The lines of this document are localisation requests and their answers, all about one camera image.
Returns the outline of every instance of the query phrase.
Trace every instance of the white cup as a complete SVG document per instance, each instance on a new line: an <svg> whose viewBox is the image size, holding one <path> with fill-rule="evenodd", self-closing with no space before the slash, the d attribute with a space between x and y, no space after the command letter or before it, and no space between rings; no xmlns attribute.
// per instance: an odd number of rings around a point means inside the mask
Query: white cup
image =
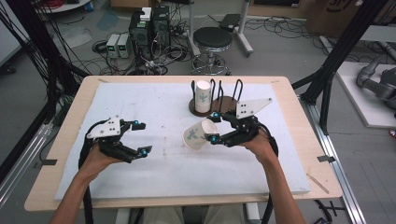
<svg viewBox="0 0 396 224"><path fill-rule="evenodd" d="M197 111L199 113L206 113L209 110L210 110L210 104L207 104L207 105L195 104L195 111Z"/></svg>
<svg viewBox="0 0 396 224"><path fill-rule="evenodd" d="M195 90L195 110L200 113L206 113L210 109L212 101L212 86L209 81L198 80Z"/></svg>
<svg viewBox="0 0 396 224"><path fill-rule="evenodd" d="M191 149L201 149L207 143L206 133L218 133L216 124L210 119L203 119L183 132L184 144Z"/></svg>
<svg viewBox="0 0 396 224"><path fill-rule="evenodd" d="M207 105L211 101L211 85L206 80L197 81L195 90L195 104L196 105Z"/></svg>

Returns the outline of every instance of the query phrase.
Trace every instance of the forearm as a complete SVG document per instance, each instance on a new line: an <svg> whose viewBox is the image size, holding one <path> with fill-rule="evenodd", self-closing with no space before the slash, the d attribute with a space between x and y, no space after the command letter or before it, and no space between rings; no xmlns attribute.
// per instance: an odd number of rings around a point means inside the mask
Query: forearm
<svg viewBox="0 0 396 224"><path fill-rule="evenodd" d="M274 205L276 223L305 223L300 209L291 195L277 157L274 155L273 158L268 159L262 166Z"/></svg>
<svg viewBox="0 0 396 224"><path fill-rule="evenodd" d="M90 180L76 175L49 223L76 223L78 209Z"/></svg>

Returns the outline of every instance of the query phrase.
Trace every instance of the floor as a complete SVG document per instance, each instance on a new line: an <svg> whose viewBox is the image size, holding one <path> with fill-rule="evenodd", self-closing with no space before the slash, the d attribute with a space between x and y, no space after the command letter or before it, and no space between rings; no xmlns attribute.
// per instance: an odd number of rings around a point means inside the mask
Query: floor
<svg viewBox="0 0 396 224"><path fill-rule="evenodd" d="M216 1L217 4L228 1ZM95 11L86 12L78 8L67 13L53 16L60 24L67 27L84 27L89 30L92 40L84 45L73 48L78 58L93 74L106 71L106 65L100 61L97 53L92 52L92 44L106 39L111 33L126 32L129 25L130 12L114 11L109 7L108 1L95 1ZM207 15L216 21L221 21L225 13L239 13L240 5L233 1L229 7L219 13L213 8L206 7L208 0L197 1L195 26L217 25ZM187 7L182 8L182 17L187 15ZM302 21L294 21L290 25L300 26ZM248 58L242 51L241 45L234 39L233 45L220 55L224 57L233 76L285 76L291 83L306 77L316 70L326 60L325 49L312 37L287 32L274 33L273 23L262 27L262 21L249 21L245 29L246 37L254 49ZM349 61L368 62L368 57L376 55L367 46L370 43L359 43L348 57ZM46 103L45 85L35 70L29 58L23 53L17 53L10 62L16 67L14 74L0 75L0 162L3 162L9 151L15 146L26 128L33 121L44 103ZM119 60L119 67L127 67L128 60ZM166 75L189 75L191 62L177 62L167 66ZM304 92L305 87L296 90ZM346 92L337 78L332 85L332 99L329 111L328 131L332 143L337 151L340 162L353 192L358 200L366 223L395 223L396 222L396 142L391 138L387 129L366 128L347 97ZM49 145L42 150L41 156L45 157L50 149ZM52 212L27 212L23 205L35 182L39 169L38 158L29 165L26 173L20 180L13 193L9 196L4 206L0 209L0 223L45 223L48 222ZM334 206L344 207L340 199L332 200ZM325 217L314 201L299 201L307 223L315 223L320 217ZM196 222L199 216L194 212L194 207L188 207L184 216L186 222ZM331 211L334 223L349 223L347 212L337 210L336 215ZM117 215L116 209L95 209L96 223L114 223ZM78 223L83 223L83 215L79 214Z"/></svg>

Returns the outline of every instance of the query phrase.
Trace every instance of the electronic equipment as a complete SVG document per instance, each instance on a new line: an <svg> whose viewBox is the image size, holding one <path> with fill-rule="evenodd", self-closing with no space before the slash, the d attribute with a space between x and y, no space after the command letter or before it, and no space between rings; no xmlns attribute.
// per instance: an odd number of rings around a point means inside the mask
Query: electronic equipment
<svg viewBox="0 0 396 224"><path fill-rule="evenodd" d="M300 0L254 0L256 5L297 7Z"/></svg>
<svg viewBox="0 0 396 224"><path fill-rule="evenodd" d="M232 32L233 28L238 24L241 14L227 14L220 24L220 28L228 32Z"/></svg>
<svg viewBox="0 0 396 224"><path fill-rule="evenodd" d="M171 2L171 3L177 3L177 4L183 4L183 5L188 5L190 3L189 0L163 0L164 2Z"/></svg>
<svg viewBox="0 0 396 224"><path fill-rule="evenodd" d="M111 35L106 43L107 56L109 58L118 58L119 49L117 48L117 43L119 42L120 35Z"/></svg>
<svg viewBox="0 0 396 224"><path fill-rule="evenodd" d="M141 21L151 20L151 7L142 7L142 12L140 13Z"/></svg>
<svg viewBox="0 0 396 224"><path fill-rule="evenodd" d="M128 34L122 34L117 46L119 48L120 57L129 58L132 52L131 36Z"/></svg>
<svg viewBox="0 0 396 224"><path fill-rule="evenodd" d="M140 20L141 11L136 11L131 18L129 33L132 47L136 56L140 55L146 60L152 60L153 29L151 21Z"/></svg>
<svg viewBox="0 0 396 224"><path fill-rule="evenodd" d="M170 46L169 6L155 7L152 20L156 44L162 49Z"/></svg>

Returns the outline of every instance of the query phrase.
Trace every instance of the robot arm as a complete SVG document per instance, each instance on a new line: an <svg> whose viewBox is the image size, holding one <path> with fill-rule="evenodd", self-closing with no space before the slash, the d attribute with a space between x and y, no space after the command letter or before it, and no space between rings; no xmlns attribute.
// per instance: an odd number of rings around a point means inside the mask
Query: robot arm
<svg viewBox="0 0 396 224"><path fill-rule="evenodd" d="M396 71L395 69L386 70L383 72L381 81L375 82L371 80L371 76L375 73L375 69L378 66L381 57L376 57L372 62L370 62L367 66L363 67L358 74L356 79L356 84L364 89L372 91L375 93L376 97L382 100L389 100L394 97L395 86L391 86L391 81L396 79Z"/></svg>
<svg viewBox="0 0 396 224"><path fill-rule="evenodd" d="M271 102L271 98L238 102L236 105L236 110L231 110L225 113L213 113L207 118L211 119L215 123L221 122L221 120L228 121L235 131L226 133L224 135L220 135L218 133L208 133L205 135L205 139L212 145L220 144L226 147L234 147L251 141L259 133L259 130L263 130L268 136L268 140L273 151L276 155L278 155L278 148L275 138L271 135L268 128L260 123L257 117L254 116L257 112L269 105Z"/></svg>
<svg viewBox="0 0 396 224"><path fill-rule="evenodd" d="M145 123L139 123L137 120L125 121L118 117L99 121L88 130L83 150L88 150L87 148L91 148L93 143L98 143L102 153L121 161L131 163L133 160L146 158L151 151L151 146L134 150L124 146L120 141L128 130L137 131L145 128Z"/></svg>

